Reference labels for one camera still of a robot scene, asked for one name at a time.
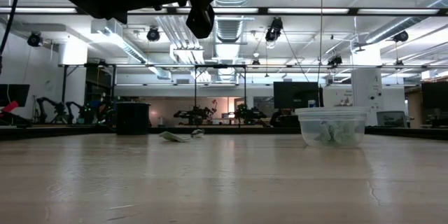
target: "red object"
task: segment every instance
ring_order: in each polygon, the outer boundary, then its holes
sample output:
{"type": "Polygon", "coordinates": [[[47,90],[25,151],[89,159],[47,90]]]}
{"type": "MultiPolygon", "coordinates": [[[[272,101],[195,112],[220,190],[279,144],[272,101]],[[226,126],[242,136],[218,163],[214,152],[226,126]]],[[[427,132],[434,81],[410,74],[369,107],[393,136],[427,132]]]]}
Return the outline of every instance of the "red object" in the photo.
{"type": "Polygon", "coordinates": [[[4,108],[0,109],[1,112],[8,112],[11,113],[14,109],[16,109],[19,106],[19,104],[16,101],[11,102],[10,104],[6,105],[4,108]]]}

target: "crumpled paper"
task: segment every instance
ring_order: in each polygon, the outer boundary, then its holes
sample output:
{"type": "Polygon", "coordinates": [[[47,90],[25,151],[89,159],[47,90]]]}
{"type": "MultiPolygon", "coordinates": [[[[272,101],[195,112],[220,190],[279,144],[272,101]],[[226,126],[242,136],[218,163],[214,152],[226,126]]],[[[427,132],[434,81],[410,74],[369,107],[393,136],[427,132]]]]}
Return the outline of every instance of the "crumpled paper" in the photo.
{"type": "Polygon", "coordinates": [[[191,133],[190,137],[181,137],[181,136],[178,136],[171,132],[162,132],[159,134],[159,137],[162,137],[163,139],[165,139],[167,141],[172,141],[172,142],[176,142],[176,143],[186,143],[193,138],[195,138],[195,139],[203,138],[204,133],[205,133],[205,131],[203,129],[196,129],[195,131],[193,131],[191,133]]]}
{"type": "Polygon", "coordinates": [[[350,146],[357,143],[356,121],[323,121],[320,134],[314,139],[329,146],[350,146]]]}

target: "spotlight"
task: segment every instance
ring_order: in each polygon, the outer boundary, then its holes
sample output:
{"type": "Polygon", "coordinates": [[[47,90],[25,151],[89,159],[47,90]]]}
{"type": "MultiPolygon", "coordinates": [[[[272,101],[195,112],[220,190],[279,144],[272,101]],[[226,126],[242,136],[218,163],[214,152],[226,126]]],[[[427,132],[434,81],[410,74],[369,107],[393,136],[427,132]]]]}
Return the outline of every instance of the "spotlight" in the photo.
{"type": "Polygon", "coordinates": [[[281,21],[281,17],[274,17],[271,26],[267,29],[265,37],[268,48],[275,46],[275,41],[280,37],[282,29],[283,22],[281,21]]]}
{"type": "Polygon", "coordinates": [[[395,63],[393,63],[393,65],[394,66],[404,66],[405,64],[403,63],[403,61],[402,60],[398,60],[397,59],[397,61],[395,62],[395,63]]]}
{"type": "Polygon", "coordinates": [[[409,39],[409,34],[406,31],[402,31],[399,34],[392,37],[392,40],[395,41],[395,43],[406,42],[408,39],[409,39]]]}
{"type": "Polygon", "coordinates": [[[33,31],[28,37],[28,45],[32,47],[41,47],[43,45],[43,39],[39,31],[33,31]]]}
{"type": "Polygon", "coordinates": [[[151,42],[159,41],[160,39],[159,27],[149,28],[149,32],[148,35],[146,35],[146,38],[151,42]]]}
{"type": "Polygon", "coordinates": [[[341,58],[341,55],[336,55],[336,56],[334,56],[334,57],[331,57],[329,60],[328,60],[328,66],[331,66],[332,68],[333,67],[336,67],[336,66],[339,66],[340,64],[342,64],[342,58],[341,58]]]}

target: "desk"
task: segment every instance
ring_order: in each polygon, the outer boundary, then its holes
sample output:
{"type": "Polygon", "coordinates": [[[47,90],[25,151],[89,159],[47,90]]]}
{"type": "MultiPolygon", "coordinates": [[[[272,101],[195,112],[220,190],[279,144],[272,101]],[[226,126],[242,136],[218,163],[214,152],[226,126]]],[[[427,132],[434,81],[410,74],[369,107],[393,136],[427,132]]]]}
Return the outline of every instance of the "desk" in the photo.
{"type": "Polygon", "coordinates": [[[355,149],[207,131],[0,141],[0,223],[446,223],[447,153],[368,135],[355,149]]]}

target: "black trash can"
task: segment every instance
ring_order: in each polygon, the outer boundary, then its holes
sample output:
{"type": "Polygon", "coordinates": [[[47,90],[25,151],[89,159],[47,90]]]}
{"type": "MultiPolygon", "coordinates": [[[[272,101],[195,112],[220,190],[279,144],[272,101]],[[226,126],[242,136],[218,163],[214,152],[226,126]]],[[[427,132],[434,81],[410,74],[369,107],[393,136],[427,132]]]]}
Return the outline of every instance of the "black trash can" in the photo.
{"type": "Polygon", "coordinates": [[[149,106],[145,103],[117,104],[117,134],[143,135],[148,133],[149,106]]]}

